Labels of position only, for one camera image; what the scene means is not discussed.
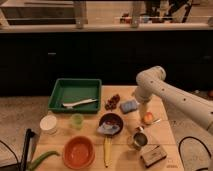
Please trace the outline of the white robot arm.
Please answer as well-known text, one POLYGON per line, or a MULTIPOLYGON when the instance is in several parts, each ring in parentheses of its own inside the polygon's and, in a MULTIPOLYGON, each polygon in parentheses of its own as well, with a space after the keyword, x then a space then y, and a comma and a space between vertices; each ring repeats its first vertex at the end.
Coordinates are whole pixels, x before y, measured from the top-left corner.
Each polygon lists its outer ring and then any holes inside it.
POLYGON ((135 98, 148 103, 155 94, 176 106, 191 120, 213 135, 213 102, 176 88, 165 82, 166 72, 154 66, 137 74, 135 98))

